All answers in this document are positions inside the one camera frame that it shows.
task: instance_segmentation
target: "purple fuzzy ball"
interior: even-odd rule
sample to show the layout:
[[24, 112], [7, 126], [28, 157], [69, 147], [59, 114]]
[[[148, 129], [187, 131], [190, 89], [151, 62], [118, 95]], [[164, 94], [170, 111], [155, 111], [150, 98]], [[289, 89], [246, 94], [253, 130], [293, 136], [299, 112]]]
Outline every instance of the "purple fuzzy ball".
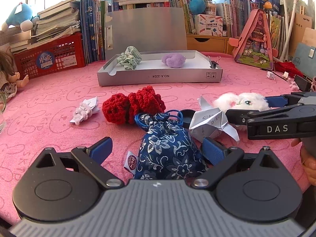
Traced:
[[162, 62], [170, 68], [182, 68], [185, 57], [180, 53], [168, 53], [162, 57]]

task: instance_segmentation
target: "blue drawstring pouch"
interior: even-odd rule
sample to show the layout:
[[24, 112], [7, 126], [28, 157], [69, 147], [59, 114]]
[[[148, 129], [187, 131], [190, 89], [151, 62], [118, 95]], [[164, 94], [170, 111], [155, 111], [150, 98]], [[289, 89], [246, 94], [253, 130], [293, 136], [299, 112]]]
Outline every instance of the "blue drawstring pouch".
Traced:
[[134, 179], [176, 180], [197, 177], [207, 165], [179, 116], [170, 112], [138, 114], [136, 124], [146, 131], [139, 149]]

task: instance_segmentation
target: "small bottle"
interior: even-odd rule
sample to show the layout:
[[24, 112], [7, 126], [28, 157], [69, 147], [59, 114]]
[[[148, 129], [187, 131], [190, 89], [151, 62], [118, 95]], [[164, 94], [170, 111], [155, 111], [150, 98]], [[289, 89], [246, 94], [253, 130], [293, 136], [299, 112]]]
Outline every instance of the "small bottle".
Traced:
[[216, 15], [216, 2], [214, 1], [206, 1], [205, 13], [207, 15]]

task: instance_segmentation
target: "human hand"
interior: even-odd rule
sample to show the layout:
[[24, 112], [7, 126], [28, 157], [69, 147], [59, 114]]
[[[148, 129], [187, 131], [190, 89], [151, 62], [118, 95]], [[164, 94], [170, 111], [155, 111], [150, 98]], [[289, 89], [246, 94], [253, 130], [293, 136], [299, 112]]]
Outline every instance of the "human hand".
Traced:
[[[302, 142], [301, 139], [294, 139], [291, 146], [294, 147], [300, 142]], [[311, 185], [316, 186], [316, 159], [309, 154], [304, 146], [304, 143], [302, 143], [301, 146], [301, 161], [309, 182]]]

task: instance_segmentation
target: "gray ribbed surface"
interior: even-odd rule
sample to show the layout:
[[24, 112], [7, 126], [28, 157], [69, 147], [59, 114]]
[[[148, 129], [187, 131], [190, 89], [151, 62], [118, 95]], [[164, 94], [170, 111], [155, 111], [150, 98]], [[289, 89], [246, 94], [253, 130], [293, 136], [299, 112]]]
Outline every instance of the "gray ribbed surface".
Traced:
[[292, 220], [274, 225], [244, 223], [223, 212], [207, 191], [183, 180], [131, 180], [106, 191], [85, 215], [59, 224], [23, 219], [10, 231], [17, 237], [298, 237], [303, 228]]

